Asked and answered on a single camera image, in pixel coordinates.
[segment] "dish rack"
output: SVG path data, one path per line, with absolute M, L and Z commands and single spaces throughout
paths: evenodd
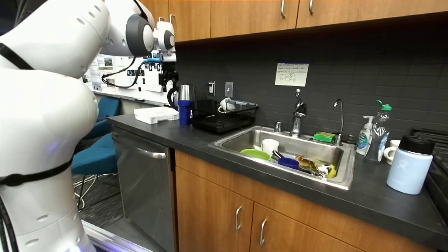
M 232 101 L 235 110 L 220 114 L 217 103 L 213 100 L 197 101 L 192 120 L 193 128 L 223 135 L 237 129 L 252 127 L 256 120 L 258 104 L 246 101 Z

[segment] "lower cabinet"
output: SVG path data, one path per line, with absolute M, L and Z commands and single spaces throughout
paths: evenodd
M 430 251 L 181 152 L 175 156 L 181 252 Z

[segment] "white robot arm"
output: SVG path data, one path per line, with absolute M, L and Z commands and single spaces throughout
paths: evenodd
M 0 233 L 3 251 L 94 251 L 69 167 L 97 118 L 80 78 L 98 52 L 175 59 L 172 26 L 137 0 L 48 0 L 0 37 L 0 229 L 17 241 Z

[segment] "dishwasher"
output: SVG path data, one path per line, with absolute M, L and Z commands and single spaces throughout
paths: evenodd
M 125 218 L 176 251 L 174 150 L 116 128 L 112 136 Z

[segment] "dark tile backsplash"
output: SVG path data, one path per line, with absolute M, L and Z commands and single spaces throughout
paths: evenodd
M 308 62 L 302 99 L 308 115 L 304 134 L 337 132 L 342 99 L 344 134 L 357 135 L 363 115 L 375 115 L 375 100 L 393 107 L 392 138 L 412 128 L 448 131 L 448 33 L 447 23 L 385 26 L 361 30 L 280 33 L 270 37 L 178 45 L 181 83 L 195 86 L 196 99 L 206 85 L 235 83 L 234 99 L 258 103 L 256 124 L 291 128 L 294 87 L 276 87 L 277 62 Z

